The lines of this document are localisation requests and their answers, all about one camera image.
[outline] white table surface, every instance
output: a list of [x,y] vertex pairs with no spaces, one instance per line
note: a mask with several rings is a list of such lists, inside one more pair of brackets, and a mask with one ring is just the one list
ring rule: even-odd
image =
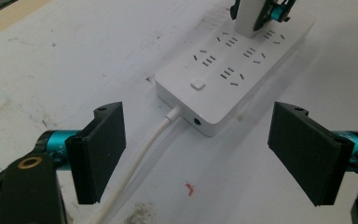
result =
[[[228,19],[233,3],[52,0],[1,32],[0,170],[44,131],[82,129],[94,108],[122,101],[128,145],[103,203],[170,110],[153,75]],[[267,145],[275,101],[308,109],[330,130],[358,130],[358,1],[296,7],[317,19],[303,46],[217,136],[173,124],[111,223],[351,223],[358,175],[345,175],[334,206],[314,207]],[[58,176],[69,215],[89,223],[101,205],[77,205],[70,172]]]

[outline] white power strip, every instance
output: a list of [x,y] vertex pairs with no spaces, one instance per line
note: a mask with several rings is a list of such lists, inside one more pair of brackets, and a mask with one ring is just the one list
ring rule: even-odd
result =
[[292,9],[291,20],[270,22],[253,38],[227,20],[155,76],[158,97],[179,105],[183,117],[207,136],[217,134],[307,35],[315,19]]

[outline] white cable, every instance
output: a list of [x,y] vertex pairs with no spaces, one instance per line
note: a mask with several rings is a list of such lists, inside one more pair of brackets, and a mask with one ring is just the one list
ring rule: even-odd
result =
[[149,137],[149,139],[145,142],[144,146],[136,155],[130,167],[130,170],[123,176],[120,183],[115,187],[115,191],[110,195],[106,203],[101,208],[100,212],[92,219],[91,224],[102,224],[106,221],[106,218],[109,215],[109,211],[113,208],[118,197],[123,192],[124,188],[126,188],[127,184],[130,182],[131,177],[133,176],[139,164],[141,163],[142,159],[144,158],[147,150],[150,149],[150,147],[152,146],[154,141],[158,138],[158,136],[181,115],[182,115],[182,108],[177,105],[165,116],[165,119],[156,128],[156,130],[152,133],[152,135]]

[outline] socket hole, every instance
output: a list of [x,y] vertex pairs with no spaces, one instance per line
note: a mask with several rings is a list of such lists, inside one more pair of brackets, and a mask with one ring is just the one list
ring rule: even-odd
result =
[[201,125],[201,122],[198,119],[194,119],[194,123],[199,125],[199,126]]

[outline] white button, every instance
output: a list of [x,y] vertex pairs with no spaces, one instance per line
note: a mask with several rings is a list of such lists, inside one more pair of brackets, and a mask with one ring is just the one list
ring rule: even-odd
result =
[[194,88],[194,90],[200,91],[205,87],[205,82],[197,79],[197,80],[194,80],[190,85],[192,88]]

